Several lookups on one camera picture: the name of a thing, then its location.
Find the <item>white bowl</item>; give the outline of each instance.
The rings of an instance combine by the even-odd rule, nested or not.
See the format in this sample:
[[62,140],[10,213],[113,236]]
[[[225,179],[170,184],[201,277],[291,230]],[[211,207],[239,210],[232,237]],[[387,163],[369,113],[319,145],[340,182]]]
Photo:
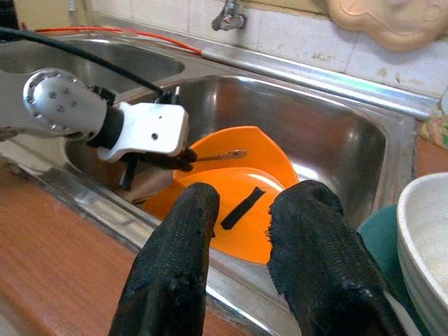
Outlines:
[[398,257],[432,336],[448,335],[448,173],[411,182],[398,201]]

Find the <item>wooden countertop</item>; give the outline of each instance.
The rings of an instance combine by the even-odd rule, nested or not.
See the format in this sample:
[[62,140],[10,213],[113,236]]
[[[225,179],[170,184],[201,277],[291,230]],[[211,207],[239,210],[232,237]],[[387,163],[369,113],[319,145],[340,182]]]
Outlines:
[[[416,140],[416,176],[448,151]],[[0,166],[0,313],[23,335],[107,335],[135,255],[32,180]],[[204,335],[247,335],[209,309]]]

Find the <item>white tile wall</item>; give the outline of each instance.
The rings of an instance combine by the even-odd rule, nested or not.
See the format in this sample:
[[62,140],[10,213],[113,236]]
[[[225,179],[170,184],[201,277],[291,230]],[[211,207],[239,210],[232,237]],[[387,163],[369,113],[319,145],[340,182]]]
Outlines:
[[132,0],[132,8],[136,21],[180,32],[188,31],[189,0]]
[[214,31],[224,0],[92,0],[94,11],[257,50],[397,88],[440,96],[448,86],[448,41],[391,52],[327,17],[245,8],[247,26]]
[[343,72],[357,37],[322,16],[265,12],[258,50]]
[[132,19],[131,1],[92,0],[92,9],[118,18]]
[[448,87],[448,43],[435,41],[413,52],[393,52],[360,34],[346,73],[439,96]]

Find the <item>orange plate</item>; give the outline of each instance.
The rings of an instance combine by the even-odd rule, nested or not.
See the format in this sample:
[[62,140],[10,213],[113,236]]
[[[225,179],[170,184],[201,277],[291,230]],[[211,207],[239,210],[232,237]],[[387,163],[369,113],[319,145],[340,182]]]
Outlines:
[[[269,207],[282,190],[298,182],[288,158],[280,147],[257,127],[223,129],[199,140],[191,148],[199,157],[236,149],[247,150],[247,156],[197,162],[195,168],[188,173],[176,171],[173,183],[150,196],[143,209],[159,218],[165,218],[185,188],[196,182],[208,183],[220,195],[220,210],[211,246],[237,258],[260,264],[267,263],[271,251],[271,244],[266,235],[270,224]],[[245,200],[255,187],[265,191],[265,194],[231,230],[224,230],[221,226],[222,220]]]

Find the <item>stainless steel sink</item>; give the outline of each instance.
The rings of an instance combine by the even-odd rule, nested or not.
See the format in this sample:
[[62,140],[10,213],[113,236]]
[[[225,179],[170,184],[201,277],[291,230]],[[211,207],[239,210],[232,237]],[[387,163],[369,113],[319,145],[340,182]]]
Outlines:
[[[173,76],[183,70],[182,63],[175,59],[143,51],[132,45],[101,39],[71,39],[67,42],[133,71],[149,81]],[[87,85],[99,85],[114,93],[123,93],[139,87],[138,84],[102,66],[46,45],[8,43],[0,48],[0,59],[0,69],[7,72],[25,74],[44,68],[60,68],[77,74]]]
[[[301,180],[322,181],[338,194],[354,227],[371,213],[397,202],[412,179],[415,121],[403,114],[179,50],[136,41],[130,45],[128,40],[117,37],[86,35],[63,39],[92,50],[97,50],[97,46],[113,48],[105,53],[121,64],[130,64],[129,59],[136,57],[129,69],[141,71],[142,76],[153,81],[158,78],[156,83],[168,90],[178,90],[190,114],[190,144],[222,128],[258,126],[283,148]],[[18,43],[0,46],[0,56],[5,55],[4,49],[19,47],[30,53],[37,48],[42,57],[54,52]],[[84,61],[73,62],[71,57],[56,57],[51,64],[33,61],[29,65],[26,57],[21,56],[24,53],[17,55],[17,63],[14,59],[9,61],[9,71],[69,67],[81,78],[87,76],[91,84],[104,80],[106,88],[132,91],[122,91],[118,100],[135,104],[150,102],[154,97],[132,83],[126,84],[119,76],[104,77],[103,69]],[[157,72],[158,62],[170,64],[168,70]],[[130,247],[141,248],[160,222],[128,202],[125,197],[129,194],[119,191],[123,164],[99,161],[95,151],[82,142],[21,135],[0,143],[0,154],[18,163],[50,191],[93,217]],[[154,191],[167,185],[171,176],[170,172],[149,165],[142,165],[139,173],[133,198],[145,196],[148,181],[153,182],[150,184]],[[297,323],[283,298],[277,295],[264,265],[212,249],[207,293],[268,335],[298,334]]]
[[[226,127],[258,126],[286,152],[300,180],[320,180],[338,194],[354,226],[372,211],[386,169],[386,136],[358,111],[246,77],[212,76],[167,87],[175,88],[190,114],[189,144]],[[66,154],[81,171],[116,187],[121,164],[99,161],[84,143],[67,143]]]

